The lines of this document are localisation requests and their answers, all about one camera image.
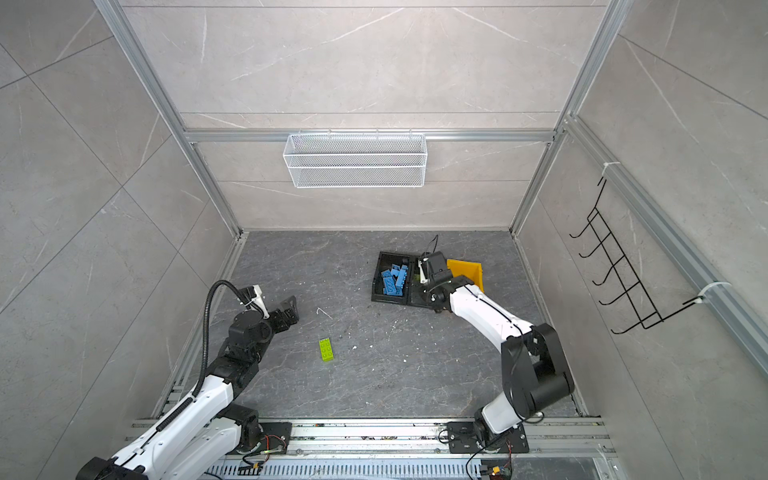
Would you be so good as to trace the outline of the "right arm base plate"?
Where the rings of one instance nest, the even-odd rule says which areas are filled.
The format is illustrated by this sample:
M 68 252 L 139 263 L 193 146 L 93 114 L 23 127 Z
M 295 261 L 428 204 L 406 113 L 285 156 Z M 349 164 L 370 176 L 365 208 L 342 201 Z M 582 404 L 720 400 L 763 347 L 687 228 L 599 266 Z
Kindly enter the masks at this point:
M 501 434 L 493 434 L 479 420 L 448 422 L 437 434 L 440 443 L 452 454 L 480 451 L 523 454 L 530 451 L 526 432 L 521 424 Z

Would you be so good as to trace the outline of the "black bin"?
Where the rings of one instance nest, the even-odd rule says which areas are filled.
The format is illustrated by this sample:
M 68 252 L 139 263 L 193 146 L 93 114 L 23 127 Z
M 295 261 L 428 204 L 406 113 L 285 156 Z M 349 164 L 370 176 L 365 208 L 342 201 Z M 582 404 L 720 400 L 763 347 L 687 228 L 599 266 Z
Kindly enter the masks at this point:
M 419 282 L 418 259 L 424 257 L 427 258 L 427 264 L 429 267 L 429 282 L 427 284 L 421 284 Z M 430 294 L 428 291 L 434 284 L 434 268 L 431 266 L 429 258 L 429 252 L 422 252 L 418 256 L 413 256 L 410 260 L 407 280 L 409 287 L 409 306 L 425 309 L 432 308 L 432 301 L 430 300 Z
M 407 275 L 406 283 L 402 289 L 403 296 L 394 297 L 394 296 L 387 296 L 384 294 L 384 285 L 381 278 L 381 273 L 385 270 L 390 270 L 392 273 L 393 279 L 396 280 L 395 271 L 402 265 L 406 265 L 407 267 L 409 267 L 409 263 L 412 257 L 413 255 L 399 254 L 394 252 L 382 251 L 379 253 L 378 260 L 376 263 L 376 269 L 375 269 L 373 280 L 372 280 L 372 287 L 371 287 L 371 300 L 373 302 L 408 305 L 409 303 L 409 298 L 408 298 L 409 287 L 407 284 L 408 275 Z

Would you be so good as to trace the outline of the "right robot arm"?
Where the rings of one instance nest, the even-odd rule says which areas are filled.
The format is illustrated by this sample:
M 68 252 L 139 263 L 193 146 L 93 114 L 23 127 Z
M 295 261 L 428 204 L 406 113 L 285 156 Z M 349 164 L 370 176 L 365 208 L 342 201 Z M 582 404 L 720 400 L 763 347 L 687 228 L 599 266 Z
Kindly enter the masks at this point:
M 465 320 L 498 350 L 502 392 L 475 416 L 484 442 L 531 422 L 552 404 L 570 396 L 575 382 L 557 331 L 523 320 L 491 300 L 464 275 L 454 275 L 441 252 L 418 260 L 420 295 L 435 312 Z

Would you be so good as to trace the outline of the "yellow plastic bin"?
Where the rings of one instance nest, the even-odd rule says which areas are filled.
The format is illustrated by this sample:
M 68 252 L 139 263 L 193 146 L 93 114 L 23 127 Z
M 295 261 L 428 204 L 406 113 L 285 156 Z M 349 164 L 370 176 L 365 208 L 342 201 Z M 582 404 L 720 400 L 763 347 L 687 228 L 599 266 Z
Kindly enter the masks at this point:
M 451 280 L 451 288 L 453 290 L 463 286 L 463 283 L 459 281 L 459 278 L 465 277 L 481 292 L 484 291 L 483 269 L 481 263 L 448 259 L 446 265 L 453 275 L 453 279 Z

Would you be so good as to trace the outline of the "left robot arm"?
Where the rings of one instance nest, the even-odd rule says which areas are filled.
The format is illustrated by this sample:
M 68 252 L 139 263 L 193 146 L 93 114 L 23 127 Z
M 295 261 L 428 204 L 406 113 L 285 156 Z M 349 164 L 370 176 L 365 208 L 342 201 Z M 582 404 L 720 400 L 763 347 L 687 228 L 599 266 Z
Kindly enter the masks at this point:
M 211 311 L 221 288 L 232 292 L 243 309 L 213 354 Z M 197 479 L 228 453 L 269 455 L 271 436 L 257 410 L 236 399 L 257 375 L 275 335 L 298 321 L 294 296 L 269 309 L 259 286 L 238 288 L 228 280 L 215 281 L 203 308 L 201 365 L 194 387 L 128 446 L 109 458 L 89 460 L 77 478 Z

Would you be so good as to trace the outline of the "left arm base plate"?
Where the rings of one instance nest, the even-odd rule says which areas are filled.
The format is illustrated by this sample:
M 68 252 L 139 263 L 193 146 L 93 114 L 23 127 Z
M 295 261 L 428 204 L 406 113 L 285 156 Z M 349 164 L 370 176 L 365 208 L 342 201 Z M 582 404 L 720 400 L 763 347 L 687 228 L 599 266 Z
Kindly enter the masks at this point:
M 241 428 L 241 439 L 236 451 L 241 455 L 286 453 L 292 429 L 293 424 L 290 422 L 246 424 Z

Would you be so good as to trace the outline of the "blue lego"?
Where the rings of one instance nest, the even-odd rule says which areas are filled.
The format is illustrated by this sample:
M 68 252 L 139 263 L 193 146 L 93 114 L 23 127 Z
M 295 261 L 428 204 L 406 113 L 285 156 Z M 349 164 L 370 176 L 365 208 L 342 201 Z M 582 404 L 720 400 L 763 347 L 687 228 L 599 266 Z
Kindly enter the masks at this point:
M 395 285 L 395 280 L 393 279 L 392 273 L 390 270 L 385 270 L 381 273 L 381 278 L 383 281 L 383 285 Z
M 395 273 L 396 273 L 395 288 L 397 290 L 402 290 L 407 280 L 408 267 L 406 265 L 402 265 L 395 271 Z
M 401 287 L 397 287 L 396 285 L 386 284 L 384 286 L 384 294 L 387 296 L 402 297 L 403 290 Z

